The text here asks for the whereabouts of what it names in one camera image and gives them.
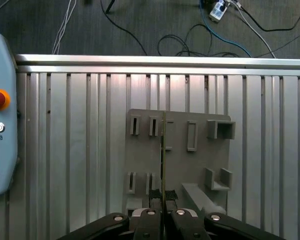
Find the aluminum profile frame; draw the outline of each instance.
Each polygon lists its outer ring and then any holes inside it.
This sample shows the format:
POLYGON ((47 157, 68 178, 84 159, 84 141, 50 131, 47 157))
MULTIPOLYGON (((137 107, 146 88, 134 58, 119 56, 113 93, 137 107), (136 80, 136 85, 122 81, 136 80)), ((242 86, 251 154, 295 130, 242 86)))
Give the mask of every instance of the aluminum profile frame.
POLYGON ((21 157, 0 240, 56 239, 120 211, 130 108, 236 122, 232 217, 300 240, 300 60, 16 55, 21 157))

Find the power strip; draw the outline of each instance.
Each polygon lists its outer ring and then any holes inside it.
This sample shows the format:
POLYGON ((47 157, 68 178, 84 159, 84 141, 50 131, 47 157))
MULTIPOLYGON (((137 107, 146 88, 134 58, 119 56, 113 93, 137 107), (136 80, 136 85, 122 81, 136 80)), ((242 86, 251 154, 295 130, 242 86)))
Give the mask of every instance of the power strip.
POLYGON ((209 15, 210 19, 213 22, 218 23, 224 16, 229 5, 230 5, 230 3, 228 0, 218 0, 218 2, 214 5, 212 11, 210 12, 210 15, 209 15))

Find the gray carpet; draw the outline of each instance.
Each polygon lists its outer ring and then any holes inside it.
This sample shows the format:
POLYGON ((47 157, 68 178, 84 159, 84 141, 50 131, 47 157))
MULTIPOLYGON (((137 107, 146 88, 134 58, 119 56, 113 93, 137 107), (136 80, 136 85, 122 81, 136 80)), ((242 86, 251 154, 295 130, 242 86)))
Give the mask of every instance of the gray carpet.
MULTIPOLYGON (((110 0, 103 2, 106 7, 110 0)), ((268 29, 291 27, 300 15, 300 0, 241 0, 241 3, 268 29)), ((6 37, 16 54, 50 54, 67 5, 68 0, 10 0, 0 11, 0 33, 6 37)), ((150 56, 158 55, 157 43, 162 36, 175 34, 184 38, 191 26, 202 23, 197 0, 116 0, 109 17, 135 34, 150 56)), ((209 21, 209 24, 224 38, 245 46, 253 56, 268 51, 264 43, 240 20, 233 7, 220 23, 209 21)), ((259 32, 274 50, 300 34, 300 22, 292 31, 259 32)), ((187 44, 193 51, 206 53, 209 42, 210 34, 198 27, 191 32, 187 44)), ((160 49, 162 55, 174 56, 181 46, 174 40, 166 39, 162 41, 160 49)), ((218 52, 247 56, 237 47, 214 37, 211 53, 218 52)), ((131 36, 105 18, 99 0, 91 0, 91 4, 77 0, 61 43, 60 54, 144 55, 131 36)), ((300 59, 300 38, 275 54, 278 58, 300 59)))

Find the black cable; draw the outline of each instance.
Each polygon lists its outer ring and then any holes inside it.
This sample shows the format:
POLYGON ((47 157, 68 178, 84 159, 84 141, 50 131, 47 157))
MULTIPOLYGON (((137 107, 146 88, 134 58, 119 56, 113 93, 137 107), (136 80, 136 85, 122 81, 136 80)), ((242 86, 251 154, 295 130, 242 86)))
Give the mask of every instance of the black cable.
POLYGON ((193 30, 193 29, 195 29, 196 27, 203 27, 203 28, 205 28, 209 33, 210 33, 210 45, 209 45, 209 49, 208 49, 208 52, 207 52, 207 56, 210 54, 210 51, 211 51, 211 47, 212 47, 212 33, 211 33, 211 31, 209 30, 209 28, 207 28, 207 26, 205 26, 205 25, 203 25, 203 24, 196 24, 196 25, 194 25, 194 26, 192 26, 190 29, 189 29, 189 31, 186 33, 186 36, 185 36, 185 38, 184 38, 184 42, 186 43, 187 42, 187 40, 188 40, 188 37, 189 37, 189 34, 191 33, 191 31, 193 30))
POLYGON ((133 35, 133 34, 132 34, 130 31, 128 31, 127 29, 124 29, 123 27, 121 27, 121 26, 119 26, 118 24, 116 24, 114 21, 111 20, 110 17, 108 17, 108 15, 107 15, 106 12, 105 12, 104 6, 103 6, 103 4, 102 4, 102 0, 100 0, 100 5, 101 5, 101 9, 102 9, 103 14, 104 14, 105 17, 110 21, 110 23, 112 23, 112 24, 113 24, 114 26, 116 26, 118 29, 120 29, 120 30, 126 32, 126 33, 129 34, 131 37, 133 37, 133 38, 137 41, 137 43, 140 45, 140 47, 142 48, 142 51, 144 52, 144 54, 147 56, 148 54, 147 54, 147 52, 146 52, 144 46, 142 46, 141 42, 137 39, 137 37, 136 37, 135 35, 133 35))
MULTIPOLYGON (((278 50, 280 50, 280 49, 283 49, 285 46, 287 46, 287 45, 289 45, 290 43, 294 42, 294 41, 297 40, 298 38, 300 38, 300 35, 297 36, 297 37, 295 37, 295 38, 292 39, 291 41, 288 41, 285 45, 283 45, 283 46, 277 48, 276 50, 273 50, 272 52, 274 53, 274 52, 276 52, 276 51, 278 51, 278 50)), ((262 57, 262 56, 264 56, 264 55, 267 55, 267 54, 270 54, 270 53, 271 53, 271 52, 267 52, 267 53, 264 53, 264 54, 262 54, 262 55, 256 56, 255 58, 260 58, 260 57, 262 57)))
POLYGON ((156 49, 157 49, 157 52, 158 52, 159 56, 162 56, 162 54, 161 54, 161 52, 160 52, 160 43, 161 43, 161 41, 164 40, 164 39, 174 39, 174 40, 176 40, 177 42, 179 42, 179 43, 182 45, 182 47, 185 47, 186 52, 188 53, 188 56, 190 56, 190 50, 189 50, 188 45, 187 45, 187 44, 185 43, 185 41, 183 41, 179 36, 174 35, 174 34, 164 35, 164 36, 158 41, 158 44, 157 44, 156 49))
POLYGON ((293 30, 298 22, 300 21, 300 16, 299 18, 297 19, 297 21, 295 22, 295 24, 293 25, 293 27, 290 27, 290 28, 278 28, 278 29, 265 29, 263 28, 258 22, 257 20, 254 19, 254 17, 246 10, 244 9, 243 6, 241 6, 241 9, 252 19, 252 21, 254 21, 254 23, 262 30, 262 31, 265 31, 265 32, 278 32, 278 31, 291 31, 293 30))
POLYGON ((234 52, 230 52, 230 51, 223 51, 223 52, 218 52, 218 53, 215 53, 215 54, 212 54, 212 55, 209 55, 209 57, 214 57, 214 56, 217 56, 217 55, 221 55, 221 57, 226 57, 226 56, 232 56, 234 58, 240 58, 240 56, 234 52))
POLYGON ((181 57, 183 53, 190 53, 190 54, 193 54, 197 57, 208 57, 207 55, 201 53, 201 52, 197 52, 197 51, 186 51, 186 50, 182 50, 182 51, 179 51, 177 52, 177 54, 175 56, 178 56, 178 57, 181 57))

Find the blue cable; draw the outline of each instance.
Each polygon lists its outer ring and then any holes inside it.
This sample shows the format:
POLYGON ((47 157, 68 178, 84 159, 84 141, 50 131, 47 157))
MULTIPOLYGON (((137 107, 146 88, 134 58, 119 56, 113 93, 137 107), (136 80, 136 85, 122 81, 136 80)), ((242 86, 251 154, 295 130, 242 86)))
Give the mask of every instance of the blue cable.
POLYGON ((226 40, 224 39, 223 37, 219 36, 217 33, 215 33, 211 28, 210 26, 208 25, 206 19, 205 19, 205 16, 204 16, 204 11, 203 11, 203 6, 202 6, 202 3, 201 3, 201 0, 199 0, 199 3, 200 3, 200 12, 201 12, 201 16, 202 16, 202 20, 204 22, 204 24, 206 25, 206 27, 209 29, 209 31, 218 39, 220 39, 221 41, 224 41, 225 43, 228 43, 228 44, 231 44, 231 45, 235 45, 237 46, 238 48, 242 49, 246 54, 249 55, 250 58, 252 58, 252 55, 241 45, 239 45, 238 43, 236 42, 233 42, 233 41, 229 41, 229 40, 226 40))

